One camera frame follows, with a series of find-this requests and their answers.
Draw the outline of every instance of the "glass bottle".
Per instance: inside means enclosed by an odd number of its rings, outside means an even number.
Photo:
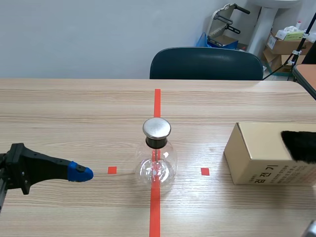
[[[177,152],[167,140],[171,132],[170,123],[163,118],[150,118],[143,124],[146,139],[136,150],[135,173],[138,180],[151,186],[168,185],[177,172]]]

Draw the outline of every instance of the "metal lid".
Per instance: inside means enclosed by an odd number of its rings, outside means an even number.
[[[144,122],[143,132],[153,140],[161,140],[169,136],[171,125],[163,118],[150,118]]]

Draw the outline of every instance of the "red tape marker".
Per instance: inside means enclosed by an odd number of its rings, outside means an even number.
[[[155,89],[154,117],[161,115],[161,90]],[[153,151],[152,159],[155,161],[156,153]],[[157,160],[160,160],[160,150],[157,153]],[[160,237],[160,181],[156,177],[153,179],[150,192],[150,220],[149,237]]]

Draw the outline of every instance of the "dark green chair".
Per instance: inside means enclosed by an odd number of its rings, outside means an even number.
[[[251,53],[222,48],[168,48],[153,59],[150,79],[262,80],[263,68]]]

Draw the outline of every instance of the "white sink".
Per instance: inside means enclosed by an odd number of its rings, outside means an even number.
[[[250,0],[249,2],[261,6],[262,8],[247,52],[261,58],[277,10],[279,8],[291,8],[300,1],[301,0]]]
[[[250,0],[255,5],[267,8],[291,8],[301,0]]]

